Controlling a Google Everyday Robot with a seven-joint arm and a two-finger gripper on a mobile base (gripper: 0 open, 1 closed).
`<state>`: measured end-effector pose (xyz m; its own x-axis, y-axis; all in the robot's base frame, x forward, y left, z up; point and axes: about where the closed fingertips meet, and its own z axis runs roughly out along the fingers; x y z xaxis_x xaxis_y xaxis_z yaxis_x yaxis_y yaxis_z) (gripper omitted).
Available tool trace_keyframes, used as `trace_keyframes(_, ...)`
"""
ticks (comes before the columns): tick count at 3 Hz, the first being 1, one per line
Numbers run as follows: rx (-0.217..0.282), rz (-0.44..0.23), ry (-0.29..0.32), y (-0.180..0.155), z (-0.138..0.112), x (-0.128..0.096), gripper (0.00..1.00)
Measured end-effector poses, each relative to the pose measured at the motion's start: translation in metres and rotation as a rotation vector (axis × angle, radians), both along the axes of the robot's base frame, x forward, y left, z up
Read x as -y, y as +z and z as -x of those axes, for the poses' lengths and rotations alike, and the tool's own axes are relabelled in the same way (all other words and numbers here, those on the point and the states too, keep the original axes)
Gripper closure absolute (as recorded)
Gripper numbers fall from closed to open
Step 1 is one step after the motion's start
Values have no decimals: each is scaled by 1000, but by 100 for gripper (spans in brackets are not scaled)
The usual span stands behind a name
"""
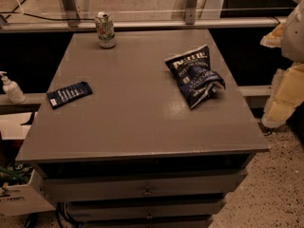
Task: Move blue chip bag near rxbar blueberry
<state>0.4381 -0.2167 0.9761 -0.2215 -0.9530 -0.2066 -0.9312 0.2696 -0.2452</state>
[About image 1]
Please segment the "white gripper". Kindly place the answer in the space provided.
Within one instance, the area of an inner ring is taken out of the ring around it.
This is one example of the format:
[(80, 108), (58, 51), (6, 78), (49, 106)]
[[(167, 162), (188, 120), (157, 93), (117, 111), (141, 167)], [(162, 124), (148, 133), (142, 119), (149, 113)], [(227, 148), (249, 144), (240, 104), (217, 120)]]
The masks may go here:
[(295, 7), (285, 25), (281, 23), (263, 36), (260, 44), (266, 48), (281, 47), (284, 57), (299, 62), (286, 70), (278, 69), (272, 80), (261, 122), (268, 128), (277, 128), (304, 102), (304, 3)]

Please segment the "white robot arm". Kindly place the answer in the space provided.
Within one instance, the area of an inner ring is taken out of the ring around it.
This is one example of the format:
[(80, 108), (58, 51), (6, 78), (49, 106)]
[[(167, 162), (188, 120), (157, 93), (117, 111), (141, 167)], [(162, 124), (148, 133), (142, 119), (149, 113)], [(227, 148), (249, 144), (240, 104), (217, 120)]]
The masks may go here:
[(264, 36), (260, 44), (281, 48), (282, 55), (293, 62), (288, 69), (276, 71), (261, 119), (265, 127), (277, 128), (304, 102), (304, 1), (295, 7), (285, 23)]

